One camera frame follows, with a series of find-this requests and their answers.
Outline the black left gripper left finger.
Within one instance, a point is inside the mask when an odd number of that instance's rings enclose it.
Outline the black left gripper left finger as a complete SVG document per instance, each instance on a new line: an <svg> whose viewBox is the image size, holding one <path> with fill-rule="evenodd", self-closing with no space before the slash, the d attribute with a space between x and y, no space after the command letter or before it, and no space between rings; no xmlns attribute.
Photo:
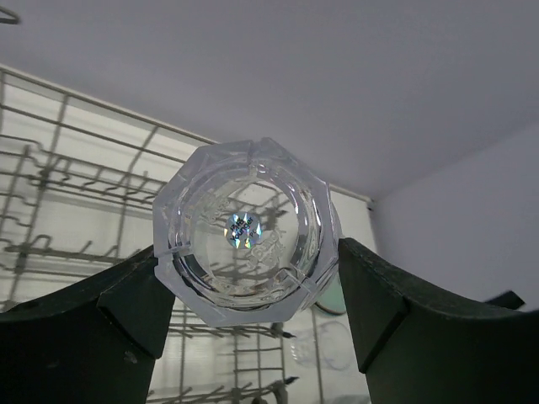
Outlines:
<svg viewBox="0 0 539 404"><path fill-rule="evenodd" d="M174 297L152 247L1 315L3 403L143 403Z"/></svg>

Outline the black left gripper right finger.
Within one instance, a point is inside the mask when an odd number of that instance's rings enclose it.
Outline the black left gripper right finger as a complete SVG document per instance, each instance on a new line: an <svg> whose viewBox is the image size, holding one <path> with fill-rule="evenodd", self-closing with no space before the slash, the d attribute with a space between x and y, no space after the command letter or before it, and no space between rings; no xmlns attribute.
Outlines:
<svg viewBox="0 0 539 404"><path fill-rule="evenodd" d="M470 300L351 238L339 276L372 402L537 402L538 314L515 292Z"/></svg>

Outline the teal floral plate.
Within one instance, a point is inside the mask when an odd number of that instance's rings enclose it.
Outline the teal floral plate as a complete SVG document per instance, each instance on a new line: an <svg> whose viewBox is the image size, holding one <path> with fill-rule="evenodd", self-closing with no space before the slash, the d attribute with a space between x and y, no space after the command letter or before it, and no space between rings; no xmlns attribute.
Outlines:
<svg viewBox="0 0 539 404"><path fill-rule="evenodd" d="M315 305L321 311L332 316L342 316L346 313L344 294L338 275L335 276L325 291L318 297Z"/></svg>

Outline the grey wire dish rack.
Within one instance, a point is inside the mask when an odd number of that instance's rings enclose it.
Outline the grey wire dish rack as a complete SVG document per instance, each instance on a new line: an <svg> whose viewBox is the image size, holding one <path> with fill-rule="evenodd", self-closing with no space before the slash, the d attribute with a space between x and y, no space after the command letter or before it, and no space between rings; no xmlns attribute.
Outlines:
<svg viewBox="0 0 539 404"><path fill-rule="evenodd" d="M1 400L4 403L262 403L287 400L282 366L173 362L167 341L267 337L313 303L337 260L328 185L269 138L187 157L152 142L195 136L1 69Z"/></svg>

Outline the clear faceted glass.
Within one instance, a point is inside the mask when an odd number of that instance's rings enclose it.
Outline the clear faceted glass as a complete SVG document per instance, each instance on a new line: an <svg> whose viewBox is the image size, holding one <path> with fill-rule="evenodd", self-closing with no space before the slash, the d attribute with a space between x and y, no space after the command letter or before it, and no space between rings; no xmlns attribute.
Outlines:
<svg viewBox="0 0 539 404"><path fill-rule="evenodd" d="M288 321L338 272L328 184L270 138L197 148L152 229L157 278L210 327Z"/></svg>
<svg viewBox="0 0 539 404"><path fill-rule="evenodd" d="M304 367L342 371L350 367L353 355L350 331L337 321L294 332L291 339L291 356Z"/></svg>

